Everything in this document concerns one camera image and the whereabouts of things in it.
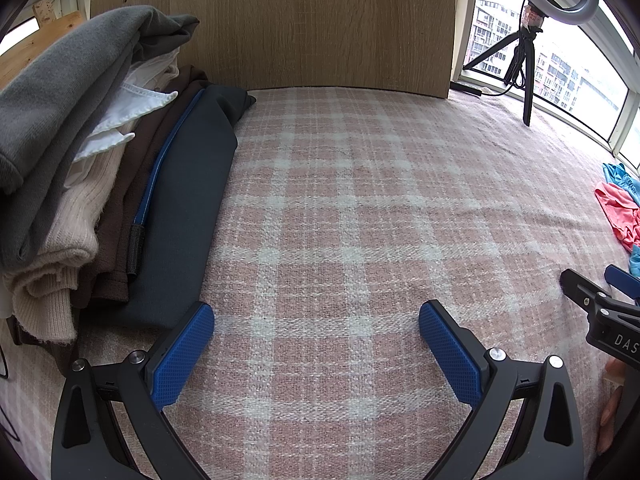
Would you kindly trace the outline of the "person's right hand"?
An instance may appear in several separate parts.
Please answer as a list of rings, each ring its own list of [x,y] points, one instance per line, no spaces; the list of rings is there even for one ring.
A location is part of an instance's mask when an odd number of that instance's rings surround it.
[[[604,453],[613,443],[615,436],[615,414],[620,404],[625,383],[626,364],[618,359],[611,358],[606,362],[604,376],[608,378],[615,389],[612,396],[605,403],[600,417],[600,429],[597,442],[597,453]]]

